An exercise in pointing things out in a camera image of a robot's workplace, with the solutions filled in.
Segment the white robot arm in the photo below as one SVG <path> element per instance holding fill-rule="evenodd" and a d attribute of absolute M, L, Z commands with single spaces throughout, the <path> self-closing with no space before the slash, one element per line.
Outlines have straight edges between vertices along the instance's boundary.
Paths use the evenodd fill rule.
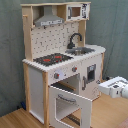
<path fill-rule="evenodd" d="M 123 97 L 128 99 L 128 80 L 123 77 L 115 77 L 98 85 L 100 92 L 111 98 Z"/>

